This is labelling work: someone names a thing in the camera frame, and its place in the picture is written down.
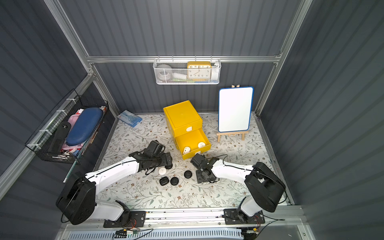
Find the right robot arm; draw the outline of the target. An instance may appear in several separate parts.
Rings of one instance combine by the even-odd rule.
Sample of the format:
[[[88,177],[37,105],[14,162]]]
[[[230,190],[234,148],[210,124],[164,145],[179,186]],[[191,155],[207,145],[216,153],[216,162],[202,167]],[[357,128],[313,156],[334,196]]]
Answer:
[[[260,211],[275,212],[280,204],[286,185],[272,170],[262,162],[251,165],[239,165],[226,162],[220,156],[206,158],[196,154],[191,164],[197,169],[199,183],[214,183],[227,179],[243,184],[250,193],[237,208],[238,219],[251,218]]]

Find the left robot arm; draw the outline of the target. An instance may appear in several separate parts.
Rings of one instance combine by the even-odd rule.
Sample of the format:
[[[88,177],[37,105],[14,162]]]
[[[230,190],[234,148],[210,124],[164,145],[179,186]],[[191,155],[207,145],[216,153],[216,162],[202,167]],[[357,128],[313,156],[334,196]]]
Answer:
[[[99,201],[97,195],[121,179],[146,171],[152,173],[156,168],[173,167],[173,158],[165,152],[165,146],[151,141],[142,151],[129,154],[120,162],[82,175],[75,173],[66,181],[56,206],[72,225],[87,220],[106,220],[125,227],[130,223],[130,209],[121,201]]]

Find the black oval earphone case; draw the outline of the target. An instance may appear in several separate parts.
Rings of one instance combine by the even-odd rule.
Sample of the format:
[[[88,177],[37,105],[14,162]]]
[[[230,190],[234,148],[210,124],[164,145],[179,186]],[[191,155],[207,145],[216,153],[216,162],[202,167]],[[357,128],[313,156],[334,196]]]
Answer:
[[[177,186],[179,184],[179,179],[177,177],[172,177],[170,183],[172,186]]]

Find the black round earphone case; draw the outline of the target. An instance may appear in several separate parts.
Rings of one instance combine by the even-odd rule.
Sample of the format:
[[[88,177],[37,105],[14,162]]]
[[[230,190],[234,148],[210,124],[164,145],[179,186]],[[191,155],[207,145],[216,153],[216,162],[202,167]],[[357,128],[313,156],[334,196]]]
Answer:
[[[192,176],[193,176],[193,173],[191,171],[187,170],[184,172],[184,177],[186,179],[190,179]]]

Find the yellow drawer cabinet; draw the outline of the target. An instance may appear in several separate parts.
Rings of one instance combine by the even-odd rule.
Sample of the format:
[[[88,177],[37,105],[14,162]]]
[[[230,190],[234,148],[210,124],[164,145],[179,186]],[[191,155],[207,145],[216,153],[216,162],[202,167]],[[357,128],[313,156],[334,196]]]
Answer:
[[[174,137],[175,127],[180,127],[195,121],[203,121],[189,100],[165,107],[163,110],[173,140],[176,138]]]

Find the white round earphone case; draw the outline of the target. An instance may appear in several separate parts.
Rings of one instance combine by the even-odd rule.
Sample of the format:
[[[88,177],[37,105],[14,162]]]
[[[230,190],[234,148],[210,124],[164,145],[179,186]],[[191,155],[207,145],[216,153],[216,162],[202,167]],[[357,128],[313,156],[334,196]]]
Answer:
[[[167,173],[167,169],[165,167],[161,167],[158,170],[160,176],[164,176]]]
[[[203,148],[205,146],[206,146],[206,144],[204,142],[199,142],[198,143],[198,148]]]

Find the black square earphone case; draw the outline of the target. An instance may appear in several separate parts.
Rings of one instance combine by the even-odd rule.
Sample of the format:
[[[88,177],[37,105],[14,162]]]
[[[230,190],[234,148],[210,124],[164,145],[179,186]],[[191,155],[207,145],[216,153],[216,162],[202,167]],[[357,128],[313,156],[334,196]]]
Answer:
[[[165,185],[167,185],[169,182],[170,182],[170,180],[169,180],[168,177],[162,177],[162,178],[159,180],[159,183],[160,183],[161,186],[165,186]]]

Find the white oblong earphone case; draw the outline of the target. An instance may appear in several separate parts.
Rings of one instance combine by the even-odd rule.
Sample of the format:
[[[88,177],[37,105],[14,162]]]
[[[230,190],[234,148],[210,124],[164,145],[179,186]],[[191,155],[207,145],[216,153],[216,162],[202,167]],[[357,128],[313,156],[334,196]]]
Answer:
[[[183,154],[188,154],[189,152],[191,151],[191,148],[190,147],[185,147],[184,150],[183,150]]]

